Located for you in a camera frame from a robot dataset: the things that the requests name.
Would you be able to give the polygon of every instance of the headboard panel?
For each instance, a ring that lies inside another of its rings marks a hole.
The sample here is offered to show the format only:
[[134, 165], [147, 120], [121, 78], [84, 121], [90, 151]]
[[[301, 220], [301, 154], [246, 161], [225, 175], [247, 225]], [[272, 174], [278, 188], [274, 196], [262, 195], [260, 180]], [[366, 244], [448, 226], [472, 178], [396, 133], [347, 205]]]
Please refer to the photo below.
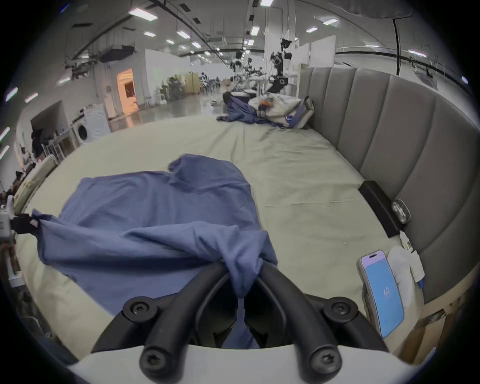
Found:
[[406, 227], [425, 270], [429, 302], [456, 285], [480, 256], [480, 131], [427, 87], [361, 68], [304, 69], [313, 129], [366, 180], [412, 213]]

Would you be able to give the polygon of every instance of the clothing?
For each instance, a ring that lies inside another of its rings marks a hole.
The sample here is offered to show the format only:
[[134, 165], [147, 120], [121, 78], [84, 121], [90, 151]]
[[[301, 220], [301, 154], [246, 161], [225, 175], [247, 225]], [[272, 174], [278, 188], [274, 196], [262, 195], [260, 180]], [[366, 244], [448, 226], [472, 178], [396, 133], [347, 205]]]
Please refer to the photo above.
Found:
[[233, 164], [204, 156], [168, 169], [82, 179], [59, 218], [34, 211], [42, 262], [112, 314], [132, 297], [180, 291], [219, 259], [243, 297], [262, 258], [276, 264], [250, 185]]
[[248, 124], [271, 124], [272, 122], [267, 119], [261, 119], [257, 117], [255, 110], [247, 103], [237, 99], [236, 97], [230, 97], [227, 104], [228, 115], [218, 116], [218, 121], [243, 121]]
[[22, 154], [22, 158], [24, 162], [24, 167], [25, 169], [27, 169], [33, 163], [32, 155], [30, 154], [30, 152], [25, 151], [25, 153]]

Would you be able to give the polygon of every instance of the bed sheet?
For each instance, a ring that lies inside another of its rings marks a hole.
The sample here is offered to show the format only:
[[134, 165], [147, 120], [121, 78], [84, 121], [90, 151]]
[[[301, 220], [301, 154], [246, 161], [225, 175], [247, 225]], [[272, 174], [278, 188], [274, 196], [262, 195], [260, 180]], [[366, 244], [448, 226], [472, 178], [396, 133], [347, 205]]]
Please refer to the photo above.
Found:
[[[279, 269], [303, 292], [345, 296], [365, 313], [357, 260], [399, 245], [389, 239], [364, 201], [361, 175], [320, 134], [215, 117], [163, 120], [112, 133], [68, 156], [40, 186], [33, 208], [58, 216], [83, 177], [167, 170], [184, 153], [235, 164], [252, 186], [261, 226]], [[42, 264], [36, 239], [20, 235], [17, 255], [33, 299], [64, 345], [86, 356], [112, 319], [73, 281]], [[423, 301], [416, 289], [405, 321], [385, 341], [397, 349], [417, 322]]]

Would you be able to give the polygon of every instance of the floor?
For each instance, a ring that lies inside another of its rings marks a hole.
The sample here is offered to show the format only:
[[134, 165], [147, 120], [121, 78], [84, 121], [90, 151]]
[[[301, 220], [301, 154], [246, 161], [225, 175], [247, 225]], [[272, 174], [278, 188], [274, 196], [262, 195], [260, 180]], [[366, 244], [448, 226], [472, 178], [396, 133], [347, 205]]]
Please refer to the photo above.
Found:
[[[214, 99], [221, 100], [221, 92], [217, 90], [213, 95]], [[120, 116], [110, 120], [110, 129], [112, 132], [148, 122], [171, 119], [176, 117], [197, 116], [197, 115], [219, 115], [223, 113], [223, 102], [213, 107], [212, 95], [189, 95], [181, 100], [168, 101], [164, 105], [153, 108], [142, 109], [128, 116]]]

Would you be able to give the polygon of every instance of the black cable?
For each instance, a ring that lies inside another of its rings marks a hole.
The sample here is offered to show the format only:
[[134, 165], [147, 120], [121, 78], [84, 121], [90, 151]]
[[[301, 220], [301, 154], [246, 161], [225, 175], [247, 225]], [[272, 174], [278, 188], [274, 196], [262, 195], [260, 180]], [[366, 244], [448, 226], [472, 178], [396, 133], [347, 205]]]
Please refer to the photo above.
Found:
[[400, 41], [398, 40], [398, 30], [396, 28], [395, 19], [393, 21], [393, 28], [395, 29], [395, 40], [396, 40], [396, 75], [400, 75]]

